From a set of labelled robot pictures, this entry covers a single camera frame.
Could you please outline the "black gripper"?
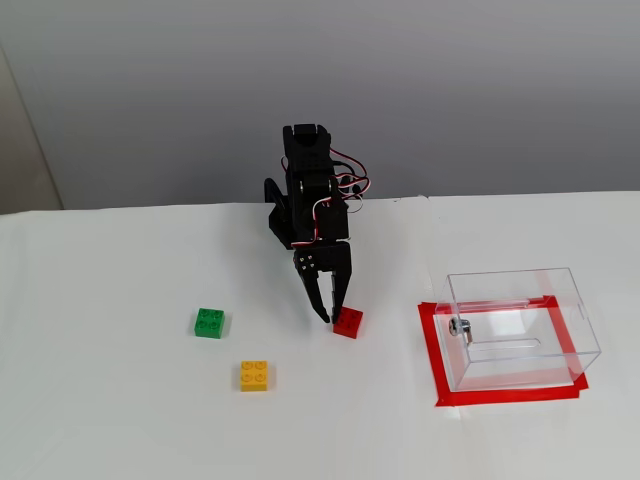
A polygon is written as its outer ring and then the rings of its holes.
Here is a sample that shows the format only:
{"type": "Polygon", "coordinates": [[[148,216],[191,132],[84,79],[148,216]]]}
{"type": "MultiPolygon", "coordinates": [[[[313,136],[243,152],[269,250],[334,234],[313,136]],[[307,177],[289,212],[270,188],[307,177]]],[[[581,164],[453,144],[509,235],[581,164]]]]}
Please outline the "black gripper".
{"type": "Polygon", "coordinates": [[[335,324],[341,313],[352,274],[351,245],[347,241],[323,241],[313,249],[296,249],[294,265],[315,313],[327,324],[335,324]],[[324,307],[318,278],[320,272],[331,274],[333,307],[324,307]]]}

